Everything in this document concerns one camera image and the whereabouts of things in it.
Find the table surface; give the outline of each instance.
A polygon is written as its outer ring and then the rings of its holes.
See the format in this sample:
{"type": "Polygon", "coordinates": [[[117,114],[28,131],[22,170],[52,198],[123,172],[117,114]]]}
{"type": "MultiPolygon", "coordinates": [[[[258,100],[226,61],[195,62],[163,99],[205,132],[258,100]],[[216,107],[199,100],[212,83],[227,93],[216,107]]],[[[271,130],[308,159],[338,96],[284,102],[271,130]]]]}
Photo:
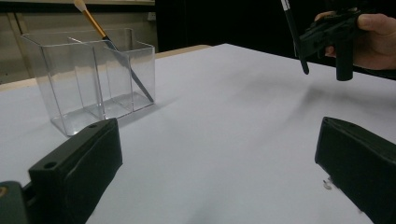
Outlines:
{"type": "MultiPolygon", "coordinates": [[[[156,60],[156,103],[119,119],[123,165],[88,223],[368,224],[314,162],[323,117],[396,142],[396,85],[228,44],[156,60]]],[[[0,92],[0,181],[66,140],[38,87],[0,92]]]]}

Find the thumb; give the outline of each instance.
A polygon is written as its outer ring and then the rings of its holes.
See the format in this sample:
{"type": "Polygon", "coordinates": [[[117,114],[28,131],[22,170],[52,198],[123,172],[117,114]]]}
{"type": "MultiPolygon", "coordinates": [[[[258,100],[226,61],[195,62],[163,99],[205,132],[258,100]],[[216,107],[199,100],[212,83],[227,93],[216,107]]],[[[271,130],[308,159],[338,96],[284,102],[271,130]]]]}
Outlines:
{"type": "Polygon", "coordinates": [[[379,35],[388,35],[396,32],[396,20],[384,14],[361,14],[358,17],[358,27],[379,35]]]}

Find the paintbrush bristles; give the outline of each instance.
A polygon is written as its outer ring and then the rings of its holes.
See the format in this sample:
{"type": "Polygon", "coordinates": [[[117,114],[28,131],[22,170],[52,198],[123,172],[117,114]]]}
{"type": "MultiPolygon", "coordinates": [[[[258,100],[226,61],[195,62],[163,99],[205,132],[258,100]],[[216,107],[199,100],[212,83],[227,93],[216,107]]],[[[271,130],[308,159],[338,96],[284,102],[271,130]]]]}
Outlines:
{"type": "Polygon", "coordinates": [[[84,1],[82,0],[74,0],[75,6],[76,8],[78,8],[78,10],[82,11],[86,11],[87,7],[85,6],[84,1]]]}

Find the human hand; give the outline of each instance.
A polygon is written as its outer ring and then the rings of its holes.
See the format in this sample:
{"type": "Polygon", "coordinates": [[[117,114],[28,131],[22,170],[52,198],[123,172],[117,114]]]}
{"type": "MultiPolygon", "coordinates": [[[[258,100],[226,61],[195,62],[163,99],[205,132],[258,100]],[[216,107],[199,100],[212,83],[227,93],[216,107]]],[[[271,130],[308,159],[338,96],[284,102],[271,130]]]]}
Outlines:
{"type": "MultiPolygon", "coordinates": [[[[331,14],[320,13],[315,20],[331,14]]],[[[367,33],[354,41],[354,65],[372,70],[396,69],[396,20],[384,14],[361,14],[357,24],[367,33]]],[[[326,48],[326,56],[336,57],[333,46],[326,48]]]]}

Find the pen holder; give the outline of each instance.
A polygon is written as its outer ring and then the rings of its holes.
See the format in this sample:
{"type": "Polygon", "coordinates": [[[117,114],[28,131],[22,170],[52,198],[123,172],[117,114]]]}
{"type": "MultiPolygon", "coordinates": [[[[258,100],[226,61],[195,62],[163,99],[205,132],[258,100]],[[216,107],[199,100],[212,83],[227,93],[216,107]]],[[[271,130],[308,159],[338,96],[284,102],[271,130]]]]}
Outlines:
{"type": "Polygon", "coordinates": [[[106,34],[111,41],[95,31],[21,36],[49,119],[67,136],[154,103],[154,47],[132,29],[106,34]]]}

